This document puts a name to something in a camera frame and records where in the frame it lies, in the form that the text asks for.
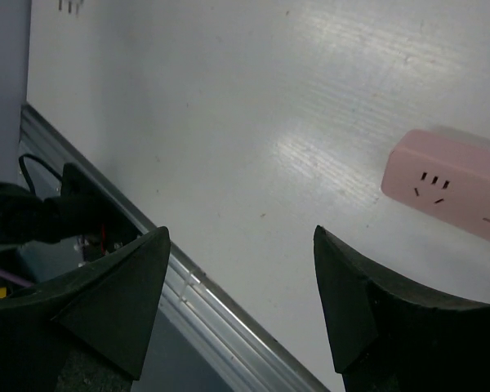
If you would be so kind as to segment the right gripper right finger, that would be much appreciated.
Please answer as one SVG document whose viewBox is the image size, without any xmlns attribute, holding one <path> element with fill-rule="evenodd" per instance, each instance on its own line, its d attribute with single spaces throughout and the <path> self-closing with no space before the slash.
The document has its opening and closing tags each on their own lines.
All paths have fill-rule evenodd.
<svg viewBox="0 0 490 392">
<path fill-rule="evenodd" d="M 490 304 L 419 284 L 317 227 L 314 267 L 348 391 L 490 391 Z"/>
</svg>

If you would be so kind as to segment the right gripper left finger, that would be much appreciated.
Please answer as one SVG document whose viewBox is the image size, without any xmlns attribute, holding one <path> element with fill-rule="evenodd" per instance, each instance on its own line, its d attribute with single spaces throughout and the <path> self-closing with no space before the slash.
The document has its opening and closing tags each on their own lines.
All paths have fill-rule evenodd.
<svg viewBox="0 0 490 392">
<path fill-rule="evenodd" d="M 0 299 L 0 391 L 128 391 L 141 377 L 169 256 L 160 227 Z"/>
</svg>

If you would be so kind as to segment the pink power strip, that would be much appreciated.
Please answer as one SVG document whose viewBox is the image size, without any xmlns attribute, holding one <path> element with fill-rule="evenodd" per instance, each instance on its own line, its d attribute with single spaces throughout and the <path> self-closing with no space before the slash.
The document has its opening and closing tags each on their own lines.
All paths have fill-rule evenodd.
<svg viewBox="0 0 490 392">
<path fill-rule="evenodd" d="M 490 242 L 490 145 L 411 130 L 390 152 L 381 190 Z"/>
</svg>

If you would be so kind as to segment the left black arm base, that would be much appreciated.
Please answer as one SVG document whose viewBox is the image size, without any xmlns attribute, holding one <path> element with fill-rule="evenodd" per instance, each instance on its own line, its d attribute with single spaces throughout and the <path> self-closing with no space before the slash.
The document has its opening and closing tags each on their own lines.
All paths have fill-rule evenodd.
<svg viewBox="0 0 490 392">
<path fill-rule="evenodd" d="M 57 196 L 41 198 L 0 182 L 0 251 L 76 238 L 82 259 L 96 261 L 140 236 L 115 202 L 73 163 L 64 165 Z"/>
</svg>

